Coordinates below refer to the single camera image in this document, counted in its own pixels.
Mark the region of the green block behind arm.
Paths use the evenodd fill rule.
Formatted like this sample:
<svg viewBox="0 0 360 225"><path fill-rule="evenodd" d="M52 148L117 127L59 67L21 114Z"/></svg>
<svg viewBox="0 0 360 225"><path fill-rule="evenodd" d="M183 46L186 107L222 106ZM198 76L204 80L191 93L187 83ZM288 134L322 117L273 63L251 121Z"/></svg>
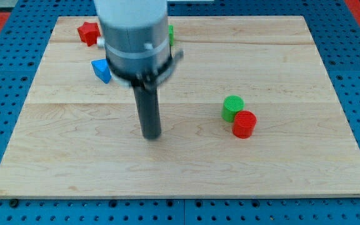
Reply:
<svg viewBox="0 0 360 225"><path fill-rule="evenodd" d="M169 45L174 46L174 26L169 25L168 26L168 32L169 32Z"/></svg>

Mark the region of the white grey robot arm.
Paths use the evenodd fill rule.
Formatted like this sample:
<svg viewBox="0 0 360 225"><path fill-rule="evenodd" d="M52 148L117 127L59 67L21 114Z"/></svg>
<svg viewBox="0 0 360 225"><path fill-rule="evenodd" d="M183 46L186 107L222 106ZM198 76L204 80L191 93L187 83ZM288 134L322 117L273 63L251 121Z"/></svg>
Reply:
<svg viewBox="0 0 360 225"><path fill-rule="evenodd" d="M166 0L94 0L112 73L152 91L183 58L171 53Z"/></svg>

